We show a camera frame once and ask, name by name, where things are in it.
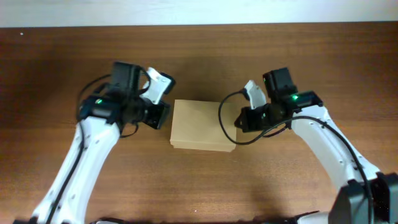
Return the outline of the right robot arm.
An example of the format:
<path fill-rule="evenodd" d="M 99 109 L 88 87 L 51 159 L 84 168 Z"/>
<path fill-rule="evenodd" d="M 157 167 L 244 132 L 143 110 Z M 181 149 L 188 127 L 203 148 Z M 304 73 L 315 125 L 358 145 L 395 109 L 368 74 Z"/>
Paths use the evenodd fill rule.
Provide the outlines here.
<path fill-rule="evenodd" d="M 312 90 L 298 91 L 288 68 L 262 76 L 266 91 L 248 81 L 240 90 L 250 102 L 234 125 L 260 137 L 284 126 L 312 150 L 338 190 L 328 212 L 309 212 L 287 223 L 397 223 L 397 174 L 383 174 L 349 142 Z"/>

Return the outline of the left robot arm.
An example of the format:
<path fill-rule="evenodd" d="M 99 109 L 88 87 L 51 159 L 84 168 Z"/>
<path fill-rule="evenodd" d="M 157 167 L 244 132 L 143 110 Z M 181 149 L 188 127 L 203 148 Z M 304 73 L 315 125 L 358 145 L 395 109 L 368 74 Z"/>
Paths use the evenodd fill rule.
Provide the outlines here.
<path fill-rule="evenodd" d="M 76 130 L 63 164 L 28 223 L 84 223 L 103 164 L 124 128 L 144 123 L 160 129 L 170 105 L 163 96 L 175 80 L 164 72 L 113 63 L 111 73 L 87 83 L 77 96 Z"/>

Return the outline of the brown cardboard box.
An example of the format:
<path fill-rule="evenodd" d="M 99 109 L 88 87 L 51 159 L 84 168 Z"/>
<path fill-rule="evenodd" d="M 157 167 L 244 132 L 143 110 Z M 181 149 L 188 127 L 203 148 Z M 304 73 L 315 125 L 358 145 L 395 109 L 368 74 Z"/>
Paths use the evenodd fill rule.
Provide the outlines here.
<path fill-rule="evenodd" d="M 218 102 L 175 100 L 170 143 L 174 148 L 232 152 L 236 145 L 222 131 Z"/>

